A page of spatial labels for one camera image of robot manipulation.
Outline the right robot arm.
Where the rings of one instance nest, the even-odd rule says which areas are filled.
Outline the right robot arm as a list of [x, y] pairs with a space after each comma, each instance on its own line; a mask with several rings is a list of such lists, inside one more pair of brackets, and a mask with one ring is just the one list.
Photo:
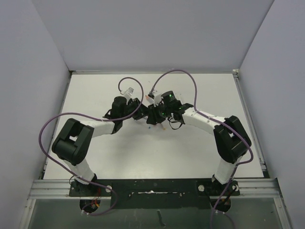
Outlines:
[[223, 195], [229, 190], [229, 180], [233, 178], [236, 165], [251, 146], [251, 140], [240, 120], [232, 115], [219, 117], [197, 111], [192, 104], [182, 104], [173, 91], [163, 94], [149, 93], [147, 123], [160, 124], [165, 120], [180, 125], [191, 125], [211, 134], [221, 157], [212, 183], [215, 194]]

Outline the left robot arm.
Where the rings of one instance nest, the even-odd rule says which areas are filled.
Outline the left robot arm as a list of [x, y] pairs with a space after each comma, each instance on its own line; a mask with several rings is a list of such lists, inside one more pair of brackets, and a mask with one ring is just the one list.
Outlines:
[[76, 175], [76, 181], [81, 183], [80, 191], [86, 196], [92, 196], [97, 190], [96, 175], [85, 159], [91, 139], [117, 133], [122, 127], [123, 117], [139, 120], [146, 116], [148, 107], [141, 104], [138, 98], [126, 99], [117, 96], [111, 109], [104, 115], [104, 122], [84, 123], [74, 118], [68, 119], [53, 142], [51, 150]]

